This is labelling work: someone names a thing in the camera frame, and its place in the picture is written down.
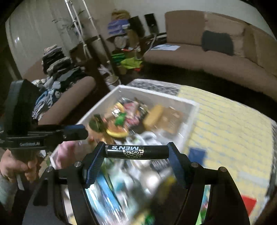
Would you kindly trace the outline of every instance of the speaker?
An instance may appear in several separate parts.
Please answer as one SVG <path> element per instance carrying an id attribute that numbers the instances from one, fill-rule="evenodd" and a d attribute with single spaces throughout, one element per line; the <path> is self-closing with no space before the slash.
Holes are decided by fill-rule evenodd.
<path id="1" fill-rule="evenodd" d="M 158 28 L 154 13 L 145 14 L 144 17 L 145 17 L 145 20 L 146 20 L 146 23 L 147 23 L 150 33 L 158 34 L 159 28 Z"/>
<path id="2" fill-rule="evenodd" d="M 139 37 L 144 37 L 145 30 L 138 16 L 129 19 L 130 29 L 134 30 Z"/>

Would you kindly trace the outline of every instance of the table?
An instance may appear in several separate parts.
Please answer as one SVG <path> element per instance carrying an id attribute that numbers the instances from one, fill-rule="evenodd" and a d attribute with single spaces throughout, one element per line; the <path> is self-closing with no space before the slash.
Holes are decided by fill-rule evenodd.
<path id="1" fill-rule="evenodd" d="M 240 193 L 257 199 L 250 215 L 260 214 L 269 185 L 275 183 L 277 124 L 255 109 L 197 88 L 135 79 L 129 86 L 154 90 L 200 104 L 199 113 L 184 154 L 190 147 L 206 150 L 204 167 L 225 166 Z"/>

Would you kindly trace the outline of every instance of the sleeve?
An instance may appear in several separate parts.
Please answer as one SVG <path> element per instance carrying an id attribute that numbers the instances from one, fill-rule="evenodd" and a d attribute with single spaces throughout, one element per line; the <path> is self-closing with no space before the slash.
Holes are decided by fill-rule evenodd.
<path id="1" fill-rule="evenodd" d="M 0 203 L 8 212 L 12 210 L 14 197 L 17 192 L 17 182 L 12 183 L 5 179 L 0 172 Z"/>

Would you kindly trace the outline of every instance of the stack of clothes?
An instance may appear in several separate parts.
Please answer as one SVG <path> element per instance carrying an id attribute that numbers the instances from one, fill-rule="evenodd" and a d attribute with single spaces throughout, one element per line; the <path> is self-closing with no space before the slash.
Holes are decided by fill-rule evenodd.
<path id="1" fill-rule="evenodd" d="M 64 56 L 62 48 L 57 45 L 44 50 L 42 67 L 48 77 L 32 82 L 42 93 L 32 113 L 33 119 L 37 120 L 40 120 L 43 114 L 58 101 L 63 92 L 87 76 L 80 67 L 76 67 L 71 62 L 69 57 Z"/>

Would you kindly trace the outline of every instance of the dark gray pillow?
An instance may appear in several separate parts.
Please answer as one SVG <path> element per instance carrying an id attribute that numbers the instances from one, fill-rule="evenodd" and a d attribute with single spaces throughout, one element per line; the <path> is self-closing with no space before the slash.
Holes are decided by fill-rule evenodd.
<path id="1" fill-rule="evenodd" d="M 222 52 L 234 55 L 232 39 L 227 33 L 216 33 L 205 30 L 202 35 L 202 48 L 204 51 Z"/>

